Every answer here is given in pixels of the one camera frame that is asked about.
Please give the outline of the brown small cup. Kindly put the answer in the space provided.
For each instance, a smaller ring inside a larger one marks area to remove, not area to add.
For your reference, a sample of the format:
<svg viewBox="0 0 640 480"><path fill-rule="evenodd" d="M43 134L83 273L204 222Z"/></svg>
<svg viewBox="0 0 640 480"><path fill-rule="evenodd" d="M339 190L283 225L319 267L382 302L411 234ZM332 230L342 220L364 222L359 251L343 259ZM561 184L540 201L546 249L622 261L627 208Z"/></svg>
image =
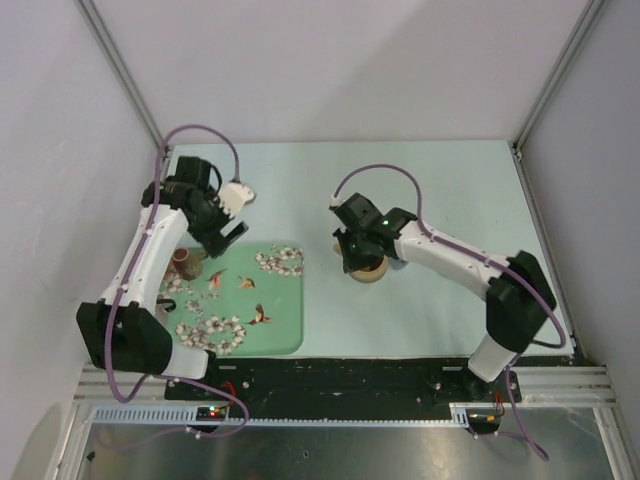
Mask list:
<svg viewBox="0 0 640 480"><path fill-rule="evenodd" d="M195 280L202 274L202 261L189 248L178 248L171 256L171 263L179 277L183 280Z"/></svg>

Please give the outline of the light blue coffee mug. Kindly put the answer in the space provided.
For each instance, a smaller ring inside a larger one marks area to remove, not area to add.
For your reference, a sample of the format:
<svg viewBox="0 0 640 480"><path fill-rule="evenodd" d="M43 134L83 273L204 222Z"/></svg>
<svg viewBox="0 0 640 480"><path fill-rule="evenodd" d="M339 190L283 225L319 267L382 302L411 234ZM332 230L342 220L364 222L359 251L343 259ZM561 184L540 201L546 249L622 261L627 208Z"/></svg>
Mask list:
<svg viewBox="0 0 640 480"><path fill-rule="evenodd" d="M408 265L406 261L394 257L388 257L387 260L389 263L389 268L395 271L402 270Z"/></svg>

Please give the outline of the pink cup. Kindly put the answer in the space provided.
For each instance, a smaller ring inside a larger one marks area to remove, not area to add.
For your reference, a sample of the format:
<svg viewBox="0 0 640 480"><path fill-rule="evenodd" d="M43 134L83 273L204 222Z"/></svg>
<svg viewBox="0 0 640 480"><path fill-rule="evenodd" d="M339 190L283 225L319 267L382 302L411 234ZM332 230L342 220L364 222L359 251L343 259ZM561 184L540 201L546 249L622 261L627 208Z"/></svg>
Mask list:
<svg viewBox="0 0 640 480"><path fill-rule="evenodd" d="M158 297L155 304L155 317L163 324L166 324L169 315L176 309L176 302L172 298Z"/></svg>

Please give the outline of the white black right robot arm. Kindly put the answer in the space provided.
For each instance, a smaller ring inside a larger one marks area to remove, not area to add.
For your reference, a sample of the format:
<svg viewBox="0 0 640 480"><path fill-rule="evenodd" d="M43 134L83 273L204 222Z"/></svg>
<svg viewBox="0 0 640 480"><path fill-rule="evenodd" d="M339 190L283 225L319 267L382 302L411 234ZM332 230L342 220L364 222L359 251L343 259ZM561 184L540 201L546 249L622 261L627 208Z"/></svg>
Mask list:
<svg viewBox="0 0 640 480"><path fill-rule="evenodd" d="M401 208L381 213L365 196L333 197L329 210L342 226L334 231L347 274L373 269L385 259L418 264L463 286L485 302L486 333L467 361L464 393L486 400L498 376L534 343L554 318L555 296L537 258L491 254L459 242Z"/></svg>

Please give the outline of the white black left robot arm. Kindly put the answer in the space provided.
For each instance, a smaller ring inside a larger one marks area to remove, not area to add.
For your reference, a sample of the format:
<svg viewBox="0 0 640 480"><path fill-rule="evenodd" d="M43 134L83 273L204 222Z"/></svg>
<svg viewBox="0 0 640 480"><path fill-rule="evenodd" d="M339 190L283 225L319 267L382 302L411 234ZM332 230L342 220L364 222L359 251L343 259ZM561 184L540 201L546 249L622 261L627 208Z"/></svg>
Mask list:
<svg viewBox="0 0 640 480"><path fill-rule="evenodd" d="M139 224L116 276L99 300L81 303L76 313L95 367L184 377L201 399L220 391L222 376L208 366L209 354L175 341L156 317L161 283L184 235L216 258L248 229L239 223L222 232L254 201L254 190L238 179L213 187L214 170L204 159L182 156L173 174L144 190Z"/></svg>

